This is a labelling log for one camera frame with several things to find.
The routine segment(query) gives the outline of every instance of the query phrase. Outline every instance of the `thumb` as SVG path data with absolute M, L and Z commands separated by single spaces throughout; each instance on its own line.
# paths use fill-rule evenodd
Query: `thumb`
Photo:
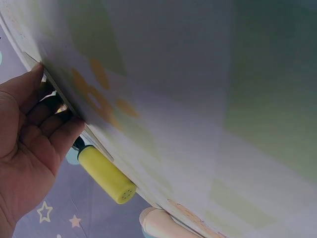
M 30 72 L 1 84 L 0 91 L 11 95 L 20 106 L 39 87 L 43 73 L 44 67 L 39 63 Z

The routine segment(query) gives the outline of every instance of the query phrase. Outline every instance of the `peach object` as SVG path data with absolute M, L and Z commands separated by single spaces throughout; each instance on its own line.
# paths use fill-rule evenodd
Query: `peach object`
M 147 234 L 157 238 L 199 238 L 174 222 L 164 210 L 154 207 L 142 211 L 140 224 Z

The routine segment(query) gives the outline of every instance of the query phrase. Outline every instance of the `hand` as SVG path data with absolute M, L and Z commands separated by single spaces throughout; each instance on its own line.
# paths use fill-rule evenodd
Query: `hand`
M 0 85 L 0 237 L 34 209 L 52 187 L 84 122 L 42 82 L 43 66 Z

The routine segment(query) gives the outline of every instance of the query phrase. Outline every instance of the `yellow cylinder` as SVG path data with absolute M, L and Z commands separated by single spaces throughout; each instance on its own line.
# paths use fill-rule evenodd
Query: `yellow cylinder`
M 116 203 L 124 204 L 134 196 L 136 185 L 94 146 L 84 147 L 78 161 Z

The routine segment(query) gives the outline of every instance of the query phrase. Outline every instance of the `star print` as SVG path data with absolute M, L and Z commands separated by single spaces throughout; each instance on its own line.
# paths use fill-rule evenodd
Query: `star print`
M 69 219 L 69 221 L 71 222 L 71 227 L 80 227 L 79 222 L 81 221 L 80 218 L 77 218 L 76 215 L 73 216 L 72 219 Z
M 45 208 L 45 210 L 47 210 L 46 217 L 44 217 L 44 216 L 42 215 L 42 212 L 43 212 L 44 208 Z M 38 212 L 39 215 L 40 215 L 40 223 L 42 223 L 43 221 L 51 222 L 51 220 L 50 220 L 50 213 L 51 213 L 52 210 L 53 210 L 53 208 L 52 208 L 52 207 L 49 207 L 49 206 L 46 204 L 46 201 L 44 201 L 43 204 L 42 204 L 42 207 L 37 210 L 37 212 Z

